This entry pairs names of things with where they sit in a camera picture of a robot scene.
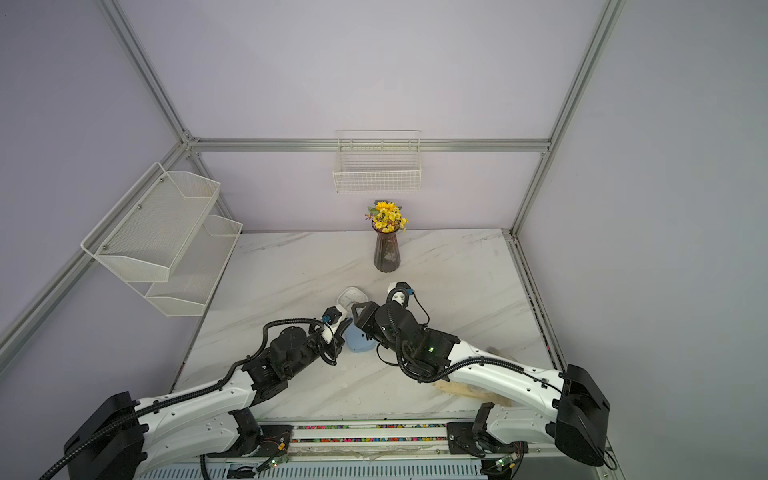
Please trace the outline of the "light blue alarm clock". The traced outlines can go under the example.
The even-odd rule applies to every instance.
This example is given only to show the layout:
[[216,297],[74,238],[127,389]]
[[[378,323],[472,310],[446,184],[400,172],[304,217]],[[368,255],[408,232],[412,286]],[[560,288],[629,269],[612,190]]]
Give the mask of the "light blue alarm clock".
[[351,323],[344,332],[346,347],[353,353],[363,353],[374,350],[377,342],[369,339],[366,333]]

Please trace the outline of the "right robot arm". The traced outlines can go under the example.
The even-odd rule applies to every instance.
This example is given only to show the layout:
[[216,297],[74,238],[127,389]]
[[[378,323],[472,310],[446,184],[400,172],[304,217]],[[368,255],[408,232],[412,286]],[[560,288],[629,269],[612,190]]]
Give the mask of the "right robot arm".
[[408,378],[424,384],[457,382],[484,389],[521,404],[537,415],[525,427],[491,421],[492,408],[479,411],[481,433],[501,445],[533,431],[528,442],[552,441],[582,464],[602,467],[610,402],[587,370],[570,364],[565,371],[516,364],[458,337],[418,323],[401,303],[355,303],[352,319],[368,339],[391,350]]

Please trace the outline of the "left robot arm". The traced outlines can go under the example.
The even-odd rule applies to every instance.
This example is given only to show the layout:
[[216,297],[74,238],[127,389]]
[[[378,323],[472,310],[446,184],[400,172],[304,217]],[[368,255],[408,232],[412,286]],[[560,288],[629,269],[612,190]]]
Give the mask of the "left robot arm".
[[337,360],[347,321],[278,321],[282,332],[264,340],[225,375],[174,394],[132,399],[121,392],[105,400],[66,442],[62,459],[45,478],[65,469],[72,479],[135,479],[197,456],[240,457],[265,441],[252,407],[286,390],[314,361]]

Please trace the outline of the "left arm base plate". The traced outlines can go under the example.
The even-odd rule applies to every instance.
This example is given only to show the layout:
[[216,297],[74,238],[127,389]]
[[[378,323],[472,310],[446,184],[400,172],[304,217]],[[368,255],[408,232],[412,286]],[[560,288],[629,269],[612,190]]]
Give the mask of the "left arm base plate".
[[235,443],[223,452],[209,453],[209,458],[268,458],[277,455],[279,447],[286,450],[294,427],[287,424],[253,424],[237,427]]

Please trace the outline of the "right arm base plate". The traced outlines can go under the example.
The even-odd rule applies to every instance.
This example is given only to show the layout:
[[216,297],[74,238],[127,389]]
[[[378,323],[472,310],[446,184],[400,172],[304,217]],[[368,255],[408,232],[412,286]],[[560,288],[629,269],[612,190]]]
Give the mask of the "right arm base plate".
[[508,444],[494,439],[487,432],[476,433],[472,422],[448,422],[446,424],[448,451],[451,455],[470,455],[486,458],[501,454],[527,454],[528,444],[516,441]]

